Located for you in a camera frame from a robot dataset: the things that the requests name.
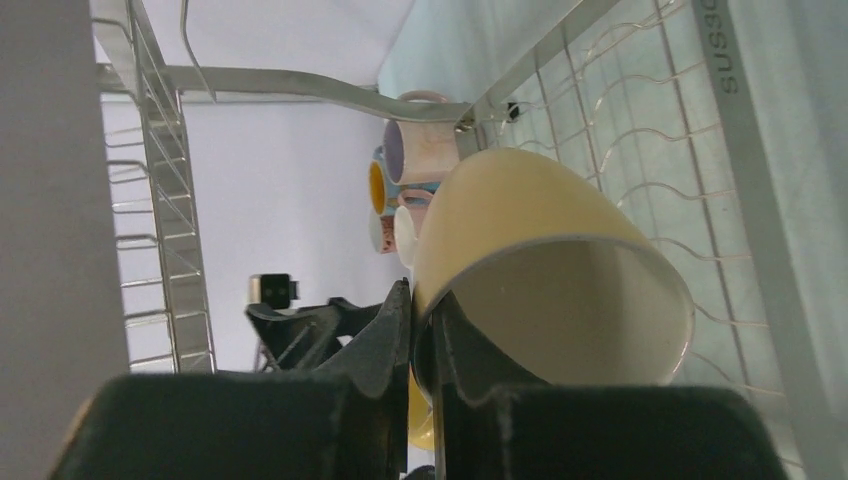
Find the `pink faceted mug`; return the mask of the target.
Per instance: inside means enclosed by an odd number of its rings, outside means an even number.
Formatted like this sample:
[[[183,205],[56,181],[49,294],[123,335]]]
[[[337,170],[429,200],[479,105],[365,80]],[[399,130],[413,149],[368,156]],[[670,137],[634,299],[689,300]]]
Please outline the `pink faceted mug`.
[[[424,189],[402,190],[394,215],[394,240],[400,262],[412,270],[418,238],[434,194]]]

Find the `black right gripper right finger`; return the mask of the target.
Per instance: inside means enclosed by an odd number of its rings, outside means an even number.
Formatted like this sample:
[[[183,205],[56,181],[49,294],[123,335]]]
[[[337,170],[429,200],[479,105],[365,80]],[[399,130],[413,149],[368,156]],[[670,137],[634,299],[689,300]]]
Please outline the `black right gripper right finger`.
[[[714,387],[542,382],[466,318],[434,309],[438,479],[782,479],[753,407]]]

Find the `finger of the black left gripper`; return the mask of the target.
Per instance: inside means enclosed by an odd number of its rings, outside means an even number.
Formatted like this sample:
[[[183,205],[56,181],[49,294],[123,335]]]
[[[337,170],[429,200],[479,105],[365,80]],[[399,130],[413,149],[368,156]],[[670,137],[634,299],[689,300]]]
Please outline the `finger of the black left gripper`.
[[[276,311],[265,303],[249,304],[245,314],[258,335],[258,371],[316,368],[354,337],[378,314],[380,303],[357,306],[343,297],[324,305]]]

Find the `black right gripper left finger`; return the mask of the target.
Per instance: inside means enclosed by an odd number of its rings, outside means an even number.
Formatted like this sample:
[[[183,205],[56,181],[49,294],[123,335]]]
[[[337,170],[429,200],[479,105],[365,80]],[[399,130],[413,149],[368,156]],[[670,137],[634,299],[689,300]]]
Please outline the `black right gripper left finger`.
[[[407,469],[411,295],[299,313],[354,324],[325,356],[270,373],[130,374],[80,409],[53,479],[396,479]]]

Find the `iridescent pale pink mug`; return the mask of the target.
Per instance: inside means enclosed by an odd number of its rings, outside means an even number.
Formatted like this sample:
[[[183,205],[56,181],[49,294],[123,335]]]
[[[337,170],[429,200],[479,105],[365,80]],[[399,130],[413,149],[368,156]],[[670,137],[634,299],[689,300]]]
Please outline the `iridescent pale pink mug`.
[[[455,120],[388,120],[382,141],[388,179],[401,186],[441,182],[459,163],[455,130]]]

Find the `blue butterfly mug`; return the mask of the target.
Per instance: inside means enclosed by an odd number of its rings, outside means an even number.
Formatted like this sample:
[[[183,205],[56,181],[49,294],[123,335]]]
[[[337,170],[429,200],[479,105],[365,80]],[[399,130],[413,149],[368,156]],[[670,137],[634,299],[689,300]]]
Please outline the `blue butterfly mug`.
[[[411,185],[394,184],[388,177],[382,146],[376,147],[373,152],[368,180],[372,207],[374,212],[380,216],[394,214],[399,206],[397,198],[403,190],[426,190],[434,193],[439,187],[438,182],[414,183]]]

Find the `salmon dotted mug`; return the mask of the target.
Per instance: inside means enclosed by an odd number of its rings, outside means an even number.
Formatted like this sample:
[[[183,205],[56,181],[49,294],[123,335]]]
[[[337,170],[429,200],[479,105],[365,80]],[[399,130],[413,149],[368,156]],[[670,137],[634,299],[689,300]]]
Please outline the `salmon dotted mug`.
[[[397,251],[394,235],[394,216],[369,213],[369,238],[374,250],[379,254],[389,254]]]

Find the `orange yellow mug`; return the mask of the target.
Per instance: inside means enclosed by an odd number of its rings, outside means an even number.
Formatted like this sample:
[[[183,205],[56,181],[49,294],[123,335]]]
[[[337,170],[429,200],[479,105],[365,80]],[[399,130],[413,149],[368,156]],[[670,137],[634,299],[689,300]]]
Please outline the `orange yellow mug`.
[[[460,161],[413,267],[418,335],[447,296],[511,360],[563,386],[670,384],[694,335],[682,275],[594,185],[517,148]]]

